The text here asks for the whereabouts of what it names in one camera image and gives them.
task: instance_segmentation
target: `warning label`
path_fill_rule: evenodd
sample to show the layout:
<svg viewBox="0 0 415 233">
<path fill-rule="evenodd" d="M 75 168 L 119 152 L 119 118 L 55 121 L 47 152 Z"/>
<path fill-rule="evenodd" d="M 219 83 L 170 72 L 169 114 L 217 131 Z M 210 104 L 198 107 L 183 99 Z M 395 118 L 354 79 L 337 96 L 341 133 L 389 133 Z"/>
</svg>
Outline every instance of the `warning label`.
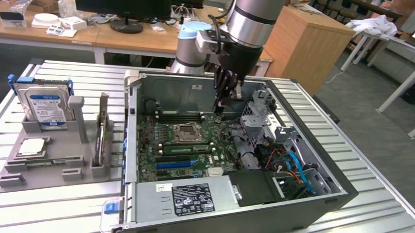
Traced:
<svg viewBox="0 0 415 233">
<path fill-rule="evenodd" d="M 59 107 L 59 96 L 31 96 L 34 112 L 38 121 L 46 125 L 63 125 L 67 121 L 65 110 Z"/>
<path fill-rule="evenodd" d="M 173 187 L 173 194 L 178 216 L 215 211 L 207 183 Z"/>
</svg>

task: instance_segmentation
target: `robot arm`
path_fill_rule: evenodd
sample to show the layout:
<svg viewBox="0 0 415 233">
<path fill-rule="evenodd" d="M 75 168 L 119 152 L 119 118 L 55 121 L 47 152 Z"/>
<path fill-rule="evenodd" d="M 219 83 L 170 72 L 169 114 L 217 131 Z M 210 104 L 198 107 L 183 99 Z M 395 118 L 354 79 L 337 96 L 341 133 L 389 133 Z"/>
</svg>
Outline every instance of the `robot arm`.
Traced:
<svg viewBox="0 0 415 233">
<path fill-rule="evenodd" d="M 221 64 L 215 72 L 215 112 L 243 100 L 242 85 L 255 68 L 283 6 L 285 0 L 234 0 L 227 13 L 219 17 L 210 15 L 215 31 L 198 32 L 198 50 L 206 52 L 209 48 L 218 54 Z M 217 19 L 227 14 L 226 32 Z"/>
</svg>

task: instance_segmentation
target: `gray floor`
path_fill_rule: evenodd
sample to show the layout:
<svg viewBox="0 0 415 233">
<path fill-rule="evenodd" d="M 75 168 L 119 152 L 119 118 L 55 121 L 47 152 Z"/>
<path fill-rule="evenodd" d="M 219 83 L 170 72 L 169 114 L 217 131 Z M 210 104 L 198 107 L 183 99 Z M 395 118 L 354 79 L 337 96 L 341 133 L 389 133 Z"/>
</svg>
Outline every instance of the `gray floor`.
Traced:
<svg viewBox="0 0 415 233">
<path fill-rule="evenodd" d="M 20 75 L 31 58 L 59 61 L 94 62 L 89 51 L 73 51 L 0 44 L 0 98 L 10 87 L 7 76 Z M 347 54 L 343 54 L 337 66 L 341 67 Z M 334 67 L 327 80 L 339 73 Z M 415 106 L 398 100 L 385 114 L 375 108 L 381 106 L 395 86 L 363 64 L 351 66 L 333 83 L 321 88 L 318 97 L 341 118 L 341 128 L 373 161 L 395 188 L 415 205 L 415 140 L 407 133 L 415 128 Z"/>
</svg>

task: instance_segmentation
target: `aluminum table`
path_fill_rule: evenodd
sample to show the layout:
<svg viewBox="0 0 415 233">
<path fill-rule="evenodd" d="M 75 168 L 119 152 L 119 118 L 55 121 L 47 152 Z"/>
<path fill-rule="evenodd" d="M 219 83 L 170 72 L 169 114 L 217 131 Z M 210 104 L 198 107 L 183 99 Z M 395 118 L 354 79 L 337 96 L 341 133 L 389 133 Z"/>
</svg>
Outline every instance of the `aluminum table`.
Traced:
<svg viewBox="0 0 415 233">
<path fill-rule="evenodd" d="M 110 119 L 115 121 L 113 144 L 111 180 L 12 193 L 0 193 L 0 232 L 101 232 L 101 214 L 105 201 L 121 194 L 122 141 L 125 130 L 123 78 L 127 69 L 99 64 L 45 61 L 28 65 L 23 76 L 46 79 L 74 80 L 75 95 L 86 97 L 85 119 L 95 119 L 99 96 L 110 94 Z M 313 134 L 335 160 L 339 168 L 359 191 L 359 196 L 342 210 L 326 214 L 307 229 L 311 232 L 415 232 L 415 210 L 390 182 L 362 154 L 339 127 L 314 102 L 298 83 L 273 79 L 291 103 Z M 23 109 L 10 92 L 0 104 L 0 167 L 22 130 Z M 106 224 L 118 223 L 118 215 L 106 219 Z"/>
</svg>

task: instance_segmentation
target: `gray 3d-printed holder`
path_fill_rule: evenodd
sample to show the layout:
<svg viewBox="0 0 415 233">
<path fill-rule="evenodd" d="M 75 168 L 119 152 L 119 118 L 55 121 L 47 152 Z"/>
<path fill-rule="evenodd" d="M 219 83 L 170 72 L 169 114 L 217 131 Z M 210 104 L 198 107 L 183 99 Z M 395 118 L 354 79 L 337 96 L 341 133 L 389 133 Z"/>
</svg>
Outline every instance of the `gray 3d-printed holder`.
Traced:
<svg viewBox="0 0 415 233">
<path fill-rule="evenodd" d="M 39 122 L 23 122 L 23 130 L 19 134 L 0 173 L 0 192 L 97 183 L 105 182 L 110 179 L 114 122 L 111 120 L 109 121 L 103 166 L 91 167 L 97 144 L 97 121 L 85 121 L 83 117 L 79 117 L 79 114 L 82 114 L 83 98 L 74 99 L 71 96 L 70 104 L 73 108 L 78 108 L 79 112 L 77 113 L 74 110 L 78 119 L 77 121 L 67 122 L 67 130 L 43 131 Z M 34 164 L 28 166 L 26 162 L 31 161 L 31 159 L 15 159 L 15 155 L 20 150 L 22 142 L 26 138 L 45 137 L 50 137 L 51 140 L 46 145 L 46 158 L 42 159 L 51 160 L 51 163 L 35 164 L 37 167 L 34 167 Z M 70 175 L 66 175 L 65 170 L 74 168 L 81 169 L 81 175 L 71 173 L 69 173 Z M 16 174 L 20 175 L 22 180 L 24 181 L 22 182 L 23 184 L 19 184 L 16 181 L 8 182 L 10 175 Z"/>
</svg>

